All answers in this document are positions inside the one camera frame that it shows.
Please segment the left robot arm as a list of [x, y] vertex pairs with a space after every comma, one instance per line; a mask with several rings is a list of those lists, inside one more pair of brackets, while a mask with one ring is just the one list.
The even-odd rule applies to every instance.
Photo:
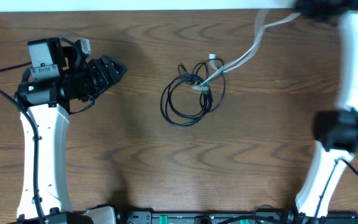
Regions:
[[18, 223], [119, 223], [122, 215], [112, 205], [75, 212], [66, 174], [65, 141], [71, 100], [87, 109], [117, 84], [127, 67], [111, 57], [88, 60], [88, 39], [64, 38], [28, 43], [28, 68], [15, 93], [24, 130], [24, 183], [17, 209]]

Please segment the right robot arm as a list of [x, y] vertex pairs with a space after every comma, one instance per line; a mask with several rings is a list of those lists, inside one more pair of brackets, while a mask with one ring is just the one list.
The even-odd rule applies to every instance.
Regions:
[[337, 17], [341, 78], [336, 109], [313, 120], [314, 156], [305, 183], [295, 197], [293, 223], [330, 220], [329, 203], [358, 150], [358, 0], [296, 1], [294, 8], [317, 20]]

